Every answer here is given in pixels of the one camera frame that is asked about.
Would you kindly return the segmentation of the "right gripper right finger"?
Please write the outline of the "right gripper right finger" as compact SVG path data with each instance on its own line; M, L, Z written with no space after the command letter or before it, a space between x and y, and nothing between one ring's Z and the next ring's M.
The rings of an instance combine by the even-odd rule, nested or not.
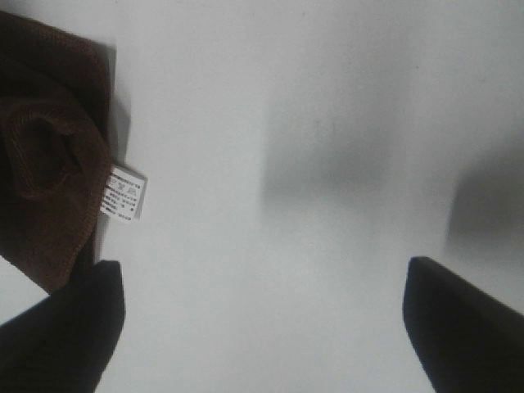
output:
M402 304L437 392L521 392L523 317L427 257L409 261Z

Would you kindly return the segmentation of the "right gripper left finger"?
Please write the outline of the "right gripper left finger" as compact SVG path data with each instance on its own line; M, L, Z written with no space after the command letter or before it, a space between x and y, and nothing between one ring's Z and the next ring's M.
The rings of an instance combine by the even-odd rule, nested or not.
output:
M124 325L120 263L102 261L1 326L3 392L93 392Z

